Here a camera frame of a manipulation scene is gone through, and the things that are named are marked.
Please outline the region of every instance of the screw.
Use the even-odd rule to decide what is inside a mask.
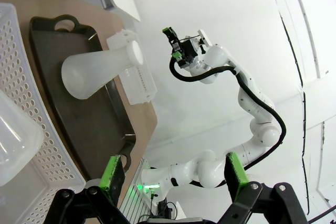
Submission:
[[[64,191],[62,193],[62,196],[65,197],[65,198],[68,198],[70,196],[70,193],[68,191]]]
[[[259,186],[257,184],[252,184],[251,187],[253,190],[255,190],[255,189],[258,189]]]
[[[91,193],[91,194],[96,194],[96,193],[97,193],[97,189],[95,189],[95,188],[91,188],[91,189],[89,190],[89,193]]]

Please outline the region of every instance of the white conical flask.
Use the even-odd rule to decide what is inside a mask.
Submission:
[[[143,64],[139,44],[133,40],[108,51],[69,56],[62,65],[62,79],[68,92],[77,99],[87,99],[121,71]]]

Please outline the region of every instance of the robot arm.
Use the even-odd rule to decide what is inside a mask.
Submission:
[[[217,67],[230,66],[234,69],[234,73],[239,75],[245,86],[260,101],[271,109],[274,108],[270,99],[257,88],[251,75],[237,63],[224,47],[218,44],[212,45],[202,30],[198,31],[200,39],[186,37],[183,42],[177,38],[172,28],[166,28],[163,32],[167,35],[173,47],[172,57],[181,68],[190,72],[192,77],[200,76]],[[205,52],[203,45],[208,48],[207,52]],[[201,49],[202,55],[198,55],[197,51],[199,49]],[[213,83],[217,75],[213,74],[200,81],[204,84]],[[242,88],[239,89],[238,103],[254,117],[250,123],[252,138],[227,150],[220,158],[217,158],[213,151],[203,151],[184,164],[144,170],[141,174],[142,184],[157,185],[155,193],[158,197],[154,199],[154,202],[163,200],[172,187],[189,184],[193,180],[198,180],[205,188],[214,188],[224,180],[223,171],[226,153],[237,153],[242,165],[245,166],[265,154],[269,147],[278,142],[280,131],[278,126],[274,124],[274,117],[270,112],[257,104]]]

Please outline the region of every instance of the white wall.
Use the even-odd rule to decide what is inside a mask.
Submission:
[[[275,0],[135,3],[142,20],[135,23],[136,32],[158,88],[153,104],[159,123],[151,144],[178,140],[244,115],[236,99],[238,85],[230,73],[221,74],[212,85],[183,83],[170,74],[171,47],[161,33],[167,26],[181,38],[204,29],[212,42],[227,47],[273,101],[297,92],[297,72]]]
[[[310,219],[328,208],[324,196],[333,199],[335,194],[334,188],[328,187],[333,183],[327,183],[334,179],[332,176],[322,182],[318,180],[320,165],[328,164],[330,150],[336,147],[336,141],[329,142],[329,152],[325,152],[328,156],[324,156],[326,161],[323,162],[319,149],[322,146],[321,123],[329,123],[329,138],[333,138],[336,132],[335,120],[328,120],[336,115],[335,1],[277,1],[278,6],[274,0],[135,0],[142,18],[141,23],[135,23],[135,28],[158,87],[153,104],[159,124],[146,158],[152,166],[163,167],[185,162],[207,148],[222,155],[228,148],[251,137],[251,117],[244,116],[237,105],[238,86],[232,76],[221,74],[215,84],[206,86],[179,82],[169,73],[167,66],[171,49],[160,30],[172,26],[182,37],[203,28],[213,42],[226,46],[246,66],[263,92],[275,101],[287,126],[287,136],[281,147],[249,173],[261,176],[268,186],[281,181],[292,184],[304,211],[307,211],[301,164],[302,97],[279,8],[306,84],[308,130],[305,160],[311,190]],[[312,38],[305,22],[309,24]],[[324,79],[315,80],[318,75]],[[206,107],[201,108],[200,104],[206,104]],[[214,221],[231,203],[226,186],[210,190],[191,185],[177,187],[171,190],[168,200],[178,200],[187,216],[201,216]],[[329,223],[330,220],[317,223]],[[256,215],[249,223],[265,221]]]

